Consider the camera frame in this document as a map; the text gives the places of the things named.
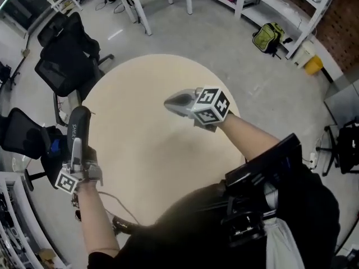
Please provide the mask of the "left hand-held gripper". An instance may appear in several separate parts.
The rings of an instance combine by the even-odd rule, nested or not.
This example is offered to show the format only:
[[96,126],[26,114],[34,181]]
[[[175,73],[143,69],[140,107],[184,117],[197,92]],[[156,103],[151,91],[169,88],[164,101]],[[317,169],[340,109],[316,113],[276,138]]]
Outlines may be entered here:
[[95,162],[82,164],[82,140],[73,140],[71,163],[63,163],[55,181],[55,189],[74,194],[80,185],[88,182],[99,182],[103,186],[103,173]]

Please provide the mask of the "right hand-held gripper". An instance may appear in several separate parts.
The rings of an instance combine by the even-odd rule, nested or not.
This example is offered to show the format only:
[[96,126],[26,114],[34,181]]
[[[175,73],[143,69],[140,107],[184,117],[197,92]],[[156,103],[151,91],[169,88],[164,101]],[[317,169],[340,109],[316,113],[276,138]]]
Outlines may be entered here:
[[194,119],[194,126],[215,132],[230,112],[231,102],[221,88],[204,87],[181,90],[164,101],[165,108],[180,117]]

